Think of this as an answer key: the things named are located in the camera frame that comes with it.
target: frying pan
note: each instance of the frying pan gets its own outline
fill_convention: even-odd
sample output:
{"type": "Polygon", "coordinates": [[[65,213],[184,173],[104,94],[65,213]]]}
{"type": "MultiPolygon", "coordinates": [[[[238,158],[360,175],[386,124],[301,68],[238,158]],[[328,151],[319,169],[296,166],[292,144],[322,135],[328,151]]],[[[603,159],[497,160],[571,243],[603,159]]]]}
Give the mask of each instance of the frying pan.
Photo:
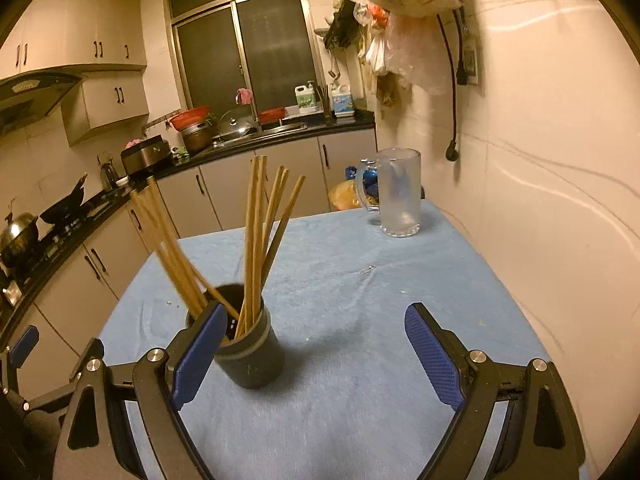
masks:
{"type": "Polygon", "coordinates": [[[40,215],[47,224],[59,225],[73,213],[80,209],[82,199],[84,199],[84,181],[87,178],[85,173],[74,187],[74,190],[65,196],[62,200],[56,202],[49,209],[40,215]]]}

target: wall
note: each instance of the wall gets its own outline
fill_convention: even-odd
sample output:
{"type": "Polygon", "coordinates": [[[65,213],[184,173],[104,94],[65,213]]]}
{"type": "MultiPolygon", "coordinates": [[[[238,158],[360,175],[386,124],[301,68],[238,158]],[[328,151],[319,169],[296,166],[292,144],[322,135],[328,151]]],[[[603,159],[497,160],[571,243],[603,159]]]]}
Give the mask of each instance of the wall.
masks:
{"type": "Polygon", "coordinates": [[[464,1],[482,85],[459,88],[459,162],[450,89],[379,108],[378,142],[422,153],[428,198],[540,336],[601,472],[640,412],[640,67],[597,0],[464,1]]]}
{"type": "MultiPolygon", "coordinates": [[[[140,13],[146,51],[146,69],[142,81],[149,105],[149,121],[153,121],[174,110],[186,109],[186,103],[180,100],[180,77],[170,54],[166,0],[140,0],[140,13]]],[[[164,123],[153,126],[146,134],[149,137],[160,134],[171,146],[182,143],[178,132],[172,127],[166,128],[164,123]]]]}
{"type": "MultiPolygon", "coordinates": [[[[12,198],[14,215],[41,214],[68,195],[83,173],[85,199],[102,190],[101,162],[113,158],[118,174],[124,176],[120,152],[127,142],[140,136],[139,121],[118,124],[109,132],[84,140],[70,148],[62,113],[58,106],[49,117],[0,137],[0,217],[4,218],[12,198]]],[[[40,236],[50,225],[38,220],[40,236]]]]}

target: light blue tablecloth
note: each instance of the light blue tablecloth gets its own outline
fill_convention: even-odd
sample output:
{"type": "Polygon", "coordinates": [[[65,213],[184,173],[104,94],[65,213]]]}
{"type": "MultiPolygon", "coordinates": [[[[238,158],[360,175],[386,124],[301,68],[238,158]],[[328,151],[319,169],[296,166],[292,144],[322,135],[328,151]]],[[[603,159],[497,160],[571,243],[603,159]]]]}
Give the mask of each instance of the light blue tablecloth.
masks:
{"type": "MultiPolygon", "coordinates": [[[[498,362],[548,358],[482,258],[431,203],[422,229],[385,236],[364,210],[290,222],[264,291],[286,368],[259,391],[236,387],[212,364],[180,412],[217,480],[414,480],[453,411],[438,401],[404,334],[421,301],[469,349],[498,362]]],[[[182,240],[213,284],[239,281],[243,230],[182,240]]],[[[110,364],[166,346],[186,310],[155,256],[102,331],[110,364]]],[[[481,479],[504,411],[498,405],[470,478],[481,479]]],[[[150,479],[161,479],[137,405],[129,416],[150,479]]]]}

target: red bowl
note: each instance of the red bowl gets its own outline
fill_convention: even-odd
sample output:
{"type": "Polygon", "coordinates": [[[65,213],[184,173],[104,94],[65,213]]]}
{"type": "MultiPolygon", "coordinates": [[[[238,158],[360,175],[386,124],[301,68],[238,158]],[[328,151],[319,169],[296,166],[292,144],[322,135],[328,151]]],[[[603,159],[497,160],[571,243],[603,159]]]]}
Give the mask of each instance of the red bowl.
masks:
{"type": "Polygon", "coordinates": [[[203,123],[210,111],[211,108],[208,106],[199,106],[197,108],[187,110],[186,112],[182,112],[181,114],[177,114],[169,119],[169,122],[180,132],[193,124],[203,123]]]}
{"type": "Polygon", "coordinates": [[[262,124],[276,123],[281,119],[284,119],[286,113],[285,107],[272,108],[271,110],[265,110],[261,114],[258,114],[258,119],[262,124]]]}

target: mug handle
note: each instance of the mug handle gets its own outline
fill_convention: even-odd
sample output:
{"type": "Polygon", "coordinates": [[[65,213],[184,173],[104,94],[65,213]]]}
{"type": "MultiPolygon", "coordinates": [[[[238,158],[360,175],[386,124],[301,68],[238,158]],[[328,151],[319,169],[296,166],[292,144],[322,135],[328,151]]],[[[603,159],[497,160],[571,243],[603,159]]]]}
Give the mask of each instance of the mug handle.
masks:
{"type": "Polygon", "coordinates": [[[362,204],[362,206],[367,209],[367,211],[380,211],[379,205],[371,205],[369,203],[369,200],[367,199],[367,193],[364,191],[364,172],[367,170],[376,170],[377,168],[377,160],[369,160],[367,158],[363,158],[360,161],[358,171],[356,172],[356,196],[358,197],[358,200],[362,204]]]}

